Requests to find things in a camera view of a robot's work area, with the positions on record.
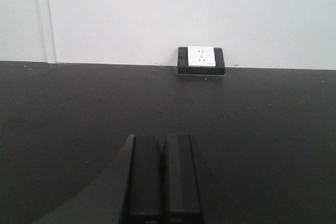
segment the black desk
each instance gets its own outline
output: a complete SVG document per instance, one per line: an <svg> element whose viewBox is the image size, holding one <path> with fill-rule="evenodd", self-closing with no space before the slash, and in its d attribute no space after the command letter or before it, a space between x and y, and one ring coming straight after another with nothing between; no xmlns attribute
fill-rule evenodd
<svg viewBox="0 0 336 224"><path fill-rule="evenodd" d="M0 223L73 197L128 134L194 133L255 223L335 223L336 71L0 62Z"/></svg>

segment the black plastic part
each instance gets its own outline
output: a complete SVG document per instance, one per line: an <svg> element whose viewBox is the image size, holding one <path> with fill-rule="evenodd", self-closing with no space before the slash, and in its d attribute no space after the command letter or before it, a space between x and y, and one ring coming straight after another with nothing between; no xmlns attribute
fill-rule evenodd
<svg viewBox="0 0 336 224"><path fill-rule="evenodd" d="M153 136L135 138L128 224L159 224L162 217L161 152Z"/></svg>
<svg viewBox="0 0 336 224"><path fill-rule="evenodd" d="M188 48L179 47L177 59L177 73L179 74L207 74L207 75L224 75L225 64L223 51L221 48L214 48L215 51L215 67L189 67L188 65Z"/></svg>
<svg viewBox="0 0 336 224"><path fill-rule="evenodd" d="M235 201L212 173L195 136L190 135L189 137L204 223L251 223L246 222L246 218L239 211Z"/></svg>
<svg viewBox="0 0 336 224"><path fill-rule="evenodd" d="M134 135L130 135L97 179L76 197L33 223L125 224L133 144Z"/></svg>
<svg viewBox="0 0 336 224"><path fill-rule="evenodd" d="M203 223L188 135L167 137L163 164L165 223Z"/></svg>

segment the desk surface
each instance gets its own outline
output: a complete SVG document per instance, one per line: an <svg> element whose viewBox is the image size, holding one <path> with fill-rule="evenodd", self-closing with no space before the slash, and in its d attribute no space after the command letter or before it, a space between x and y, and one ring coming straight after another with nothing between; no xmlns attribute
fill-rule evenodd
<svg viewBox="0 0 336 224"><path fill-rule="evenodd" d="M0 222L88 185L130 133L193 133L251 222L334 223L336 71L0 62Z"/></svg>

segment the white outlet cover plate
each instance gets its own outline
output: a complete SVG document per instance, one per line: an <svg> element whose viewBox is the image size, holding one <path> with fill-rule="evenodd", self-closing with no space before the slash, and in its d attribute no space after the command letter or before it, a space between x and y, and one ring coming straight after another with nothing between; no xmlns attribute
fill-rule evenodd
<svg viewBox="0 0 336 224"><path fill-rule="evenodd" d="M215 51L213 47L188 47L189 67L215 67Z"/></svg>

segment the black outlet box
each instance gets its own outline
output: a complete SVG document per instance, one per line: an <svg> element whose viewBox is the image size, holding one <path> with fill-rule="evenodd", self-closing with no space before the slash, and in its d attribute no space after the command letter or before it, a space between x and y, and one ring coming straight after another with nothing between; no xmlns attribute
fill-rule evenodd
<svg viewBox="0 0 336 224"><path fill-rule="evenodd" d="M206 74L206 75L221 75L225 74L225 64L223 51L221 48L214 48L215 53L215 67L189 67L188 65L188 48L179 47L177 59L177 73L178 74Z"/></svg>

